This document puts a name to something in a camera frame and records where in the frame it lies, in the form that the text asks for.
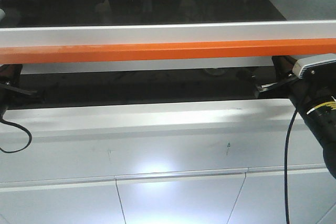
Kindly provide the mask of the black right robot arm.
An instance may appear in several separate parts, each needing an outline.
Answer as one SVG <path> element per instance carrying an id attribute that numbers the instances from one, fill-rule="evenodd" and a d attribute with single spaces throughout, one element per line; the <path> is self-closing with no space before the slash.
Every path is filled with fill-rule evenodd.
<path id="1" fill-rule="evenodd" d="M 256 93 L 279 91 L 291 101 L 322 147 L 326 168 L 335 176 L 335 54 L 271 59 L 276 82 L 257 86 Z"/>

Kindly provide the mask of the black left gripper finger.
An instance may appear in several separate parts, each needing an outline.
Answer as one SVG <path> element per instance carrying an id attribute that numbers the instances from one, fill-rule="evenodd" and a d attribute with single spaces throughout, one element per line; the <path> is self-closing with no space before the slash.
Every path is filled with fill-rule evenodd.
<path id="1" fill-rule="evenodd" d="M 1 83 L 18 86 L 22 68 L 22 64 L 1 65 Z"/>
<path id="2" fill-rule="evenodd" d="M 1 89 L 4 90 L 4 97 L 9 96 L 11 93 L 18 93 L 27 96 L 33 96 L 38 93 L 36 90 L 25 90 L 19 87 L 12 86 L 10 82 L 8 83 L 1 83 Z"/>

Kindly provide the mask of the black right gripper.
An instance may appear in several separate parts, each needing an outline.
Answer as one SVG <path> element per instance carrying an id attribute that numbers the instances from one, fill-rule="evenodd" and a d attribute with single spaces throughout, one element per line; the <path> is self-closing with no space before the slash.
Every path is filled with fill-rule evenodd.
<path id="1" fill-rule="evenodd" d="M 256 85 L 254 95 L 287 85 L 288 98 L 296 109 L 311 109 L 317 105 L 335 102 L 335 73 L 310 75 L 303 79 L 289 77 L 296 63 L 292 56 L 272 56 L 277 80 L 275 83 Z"/>

